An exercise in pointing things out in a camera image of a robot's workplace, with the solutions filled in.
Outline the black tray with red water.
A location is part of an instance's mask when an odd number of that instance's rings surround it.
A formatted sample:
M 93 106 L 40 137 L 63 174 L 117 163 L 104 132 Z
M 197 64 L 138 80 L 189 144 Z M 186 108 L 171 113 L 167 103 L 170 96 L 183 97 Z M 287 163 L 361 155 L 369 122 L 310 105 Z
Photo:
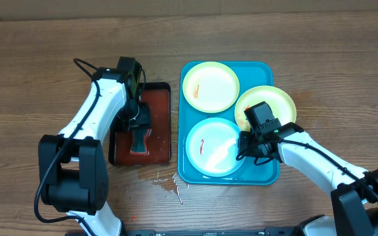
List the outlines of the black tray with red water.
M 133 131 L 118 131 L 118 117 L 110 126 L 108 160 L 113 166 L 165 165 L 171 158 L 171 87 L 166 82 L 146 83 L 141 103 L 150 107 L 152 131 L 147 155 L 132 155 Z

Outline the yellow plate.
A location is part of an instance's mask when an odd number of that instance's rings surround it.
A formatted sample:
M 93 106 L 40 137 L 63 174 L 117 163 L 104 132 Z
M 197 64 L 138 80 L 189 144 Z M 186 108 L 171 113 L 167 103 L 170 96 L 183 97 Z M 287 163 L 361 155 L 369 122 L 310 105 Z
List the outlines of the yellow plate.
M 230 108 L 240 93 L 236 73 L 220 62 L 202 62 L 184 76 L 182 91 L 186 101 L 204 113 Z
M 244 111 L 261 102 L 270 106 L 273 115 L 282 125 L 296 122 L 297 109 L 292 98 L 280 88 L 262 85 L 247 90 L 236 102 L 234 117 L 241 131 L 250 131 L 251 128 Z

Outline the teal plastic tray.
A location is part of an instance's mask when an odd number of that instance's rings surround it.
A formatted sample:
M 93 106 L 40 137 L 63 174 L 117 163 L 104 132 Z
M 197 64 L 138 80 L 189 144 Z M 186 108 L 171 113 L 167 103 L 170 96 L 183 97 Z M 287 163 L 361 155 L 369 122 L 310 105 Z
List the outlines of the teal plastic tray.
M 265 63 L 255 61 L 223 61 L 222 63 L 231 68 L 238 76 L 240 94 L 256 86 L 273 85 L 272 70 Z M 280 166 L 277 161 L 271 161 L 267 164 L 256 166 L 253 164 L 253 158 L 246 157 L 238 170 L 224 177 L 209 177 L 198 171 L 190 163 L 186 154 L 186 138 L 190 130 L 198 122 L 209 117 L 220 117 L 234 122 L 234 110 L 235 106 L 232 106 L 220 113 L 203 113 L 193 108 L 184 98 L 183 92 L 180 92 L 177 170 L 178 174 L 185 182 L 190 184 L 266 186 L 278 179 Z

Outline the light blue plate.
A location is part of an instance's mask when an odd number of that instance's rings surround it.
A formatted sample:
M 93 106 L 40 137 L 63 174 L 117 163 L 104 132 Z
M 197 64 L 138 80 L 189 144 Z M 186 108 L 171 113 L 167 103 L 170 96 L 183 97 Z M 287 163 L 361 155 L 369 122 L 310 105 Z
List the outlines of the light blue plate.
M 240 128 L 228 119 L 207 118 L 188 133 L 186 155 L 192 166 L 208 177 L 224 177 L 237 171 Z

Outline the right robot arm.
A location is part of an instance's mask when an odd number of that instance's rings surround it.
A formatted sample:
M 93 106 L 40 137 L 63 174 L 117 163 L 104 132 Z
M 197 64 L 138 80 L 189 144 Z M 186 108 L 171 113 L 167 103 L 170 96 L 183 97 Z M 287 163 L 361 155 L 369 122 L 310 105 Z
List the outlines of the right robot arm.
M 293 228 L 293 235 L 378 235 L 378 169 L 368 171 L 328 151 L 295 123 L 242 131 L 241 161 L 278 161 L 297 169 L 331 198 L 333 216 L 317 215 Z

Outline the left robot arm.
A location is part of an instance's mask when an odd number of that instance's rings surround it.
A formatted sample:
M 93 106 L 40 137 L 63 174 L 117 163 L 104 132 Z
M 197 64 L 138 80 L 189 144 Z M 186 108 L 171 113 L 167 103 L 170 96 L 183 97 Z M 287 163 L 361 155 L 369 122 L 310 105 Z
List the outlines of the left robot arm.
M 122 222 L 108 202 L 102 143 L 109 128 L 132 132 L 133 153 L 147 153 L 149 108 L 140 103 L 146 75 L 140 64 L 96 68 L 91 91 L 73 120 L 38 145 L 39 179 L 33 209 L 46 224 L 75 220 L 86 235 L 121 235 Z

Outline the green orange sponge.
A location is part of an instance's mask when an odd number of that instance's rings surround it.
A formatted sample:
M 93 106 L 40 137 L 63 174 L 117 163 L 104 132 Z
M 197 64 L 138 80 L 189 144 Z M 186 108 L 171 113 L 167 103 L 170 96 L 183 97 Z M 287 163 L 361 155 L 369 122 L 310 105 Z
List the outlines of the green orange sponge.
M 147 139 L 150 136 L 152 129 L 143 128 L 133 130 L 133 141 L 130 148 L 132 155 L 147 155 L 149 153 L 147 148 Z

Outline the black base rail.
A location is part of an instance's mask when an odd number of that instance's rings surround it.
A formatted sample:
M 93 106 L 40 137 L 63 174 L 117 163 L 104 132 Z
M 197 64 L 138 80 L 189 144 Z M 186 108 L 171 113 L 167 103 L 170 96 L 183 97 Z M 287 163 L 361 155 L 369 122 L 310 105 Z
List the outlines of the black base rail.
M 299 226 L 266 227 L 256 230 L 199 230 L 154 231 L 153 229 L 127 230 L 125 236 L 303 236 Z

